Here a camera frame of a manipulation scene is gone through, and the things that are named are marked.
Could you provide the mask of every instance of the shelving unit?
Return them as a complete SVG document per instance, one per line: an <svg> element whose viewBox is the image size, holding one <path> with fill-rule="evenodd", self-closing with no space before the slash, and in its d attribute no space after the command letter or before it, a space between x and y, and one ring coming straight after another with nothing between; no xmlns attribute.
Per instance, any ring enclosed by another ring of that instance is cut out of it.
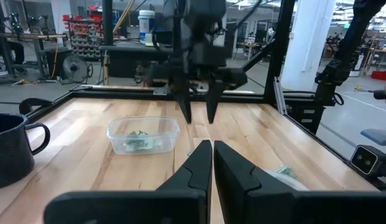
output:
<svg viewBox="0 0 386 224"><path fill-rule="evenodd" d="M70 42L75 54L85 60L100 60L99 46L103 41L103 24L101 21L67 19Z"/></svg>

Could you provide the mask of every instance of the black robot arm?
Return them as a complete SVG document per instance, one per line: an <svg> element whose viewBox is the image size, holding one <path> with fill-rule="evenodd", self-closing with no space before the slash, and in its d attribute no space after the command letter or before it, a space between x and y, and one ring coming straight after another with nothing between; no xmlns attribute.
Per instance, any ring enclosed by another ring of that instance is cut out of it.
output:
<svg viewBox="0 0 386 224"><path fill-rule="evenodd" d="M336 86L342 85L348 79L352 54L360 44L371 18L381 10L385 3L386 0L355 0L354 17L345 37L340 41L338 52L323 72L315 78L318 84L317 99L332 101Z"/></svg>
<svg viewBox="0 0 386 224"><path fill-rule="evenodd" d="M242 69L225 68L225 47L214 45L208 36L218 31L214 31L215 24L222 28L225 11L225 0L178 0L177 10L171 16L174 18L173 51L168 63L156 65L152 70L153 79L168 84L188 123L192 121L191 94L204 96L207 117L209 123L213 123L222 93L247 82ZM153 45L162 52L157 46L156 34ZM199 83L208 86L205 93L195 89Z"/></svg>

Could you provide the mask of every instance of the plastic food container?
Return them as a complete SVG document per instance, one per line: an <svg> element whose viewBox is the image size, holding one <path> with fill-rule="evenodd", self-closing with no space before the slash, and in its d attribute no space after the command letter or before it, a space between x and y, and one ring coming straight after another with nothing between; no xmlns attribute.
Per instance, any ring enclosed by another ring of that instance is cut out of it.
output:
<svg viewBox="0 0 386 224"><path fill-rule="evenodd" d="M285 174L280 174L278 172L273 172L273 171L270 171L270 170L265 170L265 172L270 174L272 177L282 181L283 183L289 185L290 187L294 188L295 190L298 190L298 191L309 190L303 184L301 184L298 180L296 180L296 179L294 179L292 177L289 177L289 176L287 176Z"/></svg>
<svg viewBox="0 0 386 224"><path fill-rule="evenodd" d="M107 128L117 154L155 154L172 151L180 133L170 117L132 116L112 121Z"/></svg>

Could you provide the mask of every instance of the wooden table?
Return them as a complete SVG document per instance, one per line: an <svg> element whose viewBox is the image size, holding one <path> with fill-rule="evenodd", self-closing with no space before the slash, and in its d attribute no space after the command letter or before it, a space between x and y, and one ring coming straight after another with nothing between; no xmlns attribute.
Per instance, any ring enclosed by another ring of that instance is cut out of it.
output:
<svg viewBox="0 0 386 224"><path fill-rule="evenodd" d="M259 44L248 44L248 43L238 43L238 44L240 44L240 45L242 45L242 46L246 46L246 47L248 47L248 56L247 56L247 60L250 60L251 59L251 54L252 54L252 52L253 52L253 47L260 47L261 45L259 45Z"/></svg>
<svg viewBox="0 0 386 224"><path fill-rule="evenodd" d="M370 67L372 65L372 62L373 62L373 59L374 59L374 55L375 53L380 53L381 54L381 57L380 57L380 62L377 64L377 68L375 69L376 71L379 71L380 70L380 66L383 65L383 63L385 63L385 59L386 59L386 50L384 49L370 49L371 50L371 54L370 54L370 57L368 59L368 61L366 62L366 72L368 72L370 70Z"/></svg>
<svg viewBox="0 0 386 224"><path fill-rule="evenodd" d="M133 115L170 116L181 133L172 152L122 156L113 152L110 121ZM0 189L0 223L42 223L55 196L72 190L154 190L205 139L222 140L262 169L286 165L311 190L376 190L318 142L269 105L220 103L208 124L204 102L192 103L188 125L174 101L73 98L39 122L52 133L24 179ZM33 148L43 131L29 131ZM215 180L211 223L223 223Z"/></svg>

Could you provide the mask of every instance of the black mug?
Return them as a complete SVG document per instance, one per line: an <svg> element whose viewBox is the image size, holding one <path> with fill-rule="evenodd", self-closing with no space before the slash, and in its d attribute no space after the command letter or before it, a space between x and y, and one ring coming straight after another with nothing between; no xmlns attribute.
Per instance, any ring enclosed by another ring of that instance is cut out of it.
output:
<svg viewBox="0 0 386 224"><path fill-rule="evenodd" d="M44 150L50 141L50 131L44 124L27 124L21 114L0 114L0 188L24 178L34 168L33 155ZM31 150L26 130L43 127L44 142Z"/></svg>

